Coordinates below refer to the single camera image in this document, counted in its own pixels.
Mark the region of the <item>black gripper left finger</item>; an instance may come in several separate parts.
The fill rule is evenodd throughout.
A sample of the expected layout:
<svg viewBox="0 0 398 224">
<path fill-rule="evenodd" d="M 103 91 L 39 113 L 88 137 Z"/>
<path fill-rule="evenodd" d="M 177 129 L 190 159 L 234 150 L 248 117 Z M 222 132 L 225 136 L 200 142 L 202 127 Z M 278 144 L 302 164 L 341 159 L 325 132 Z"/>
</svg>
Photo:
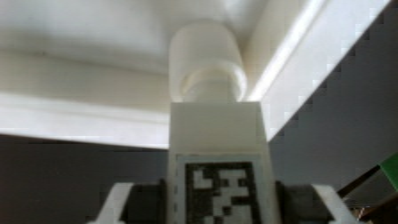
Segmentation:
<svg viewBox="0 0 398 224">
<path fill-rule="evenodd" d="M 87 224 L 165 224 L 165 183 L 115 183 Z"/>
</svg>

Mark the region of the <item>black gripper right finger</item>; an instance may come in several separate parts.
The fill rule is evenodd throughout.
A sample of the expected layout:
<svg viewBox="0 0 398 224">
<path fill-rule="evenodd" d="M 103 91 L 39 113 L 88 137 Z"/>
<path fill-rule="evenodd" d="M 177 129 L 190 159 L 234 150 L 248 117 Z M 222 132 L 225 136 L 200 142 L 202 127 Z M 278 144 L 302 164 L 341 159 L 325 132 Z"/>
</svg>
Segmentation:
<svg viewBox="0 0 398 224">
<path fill-rule="evenodd" d="M 328 185 L 277 183 L 282 224 L 358 224 Z"/>
</svg>

